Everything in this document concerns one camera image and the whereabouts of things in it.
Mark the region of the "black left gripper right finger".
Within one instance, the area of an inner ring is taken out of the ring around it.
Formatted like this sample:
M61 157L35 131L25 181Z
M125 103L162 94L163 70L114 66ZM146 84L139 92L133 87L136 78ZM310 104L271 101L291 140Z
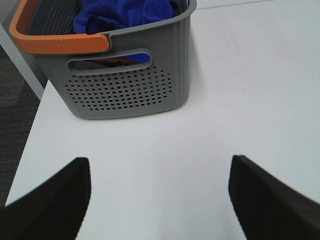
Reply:
M318 240L320 205L244 155L232 157L228 194L248 240Z

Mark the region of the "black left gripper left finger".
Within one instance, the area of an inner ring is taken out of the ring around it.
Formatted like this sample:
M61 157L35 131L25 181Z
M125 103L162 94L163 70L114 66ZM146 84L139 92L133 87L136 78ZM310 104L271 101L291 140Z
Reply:
M91 198L89 160L77 157L0 210L2 240L74 240Z

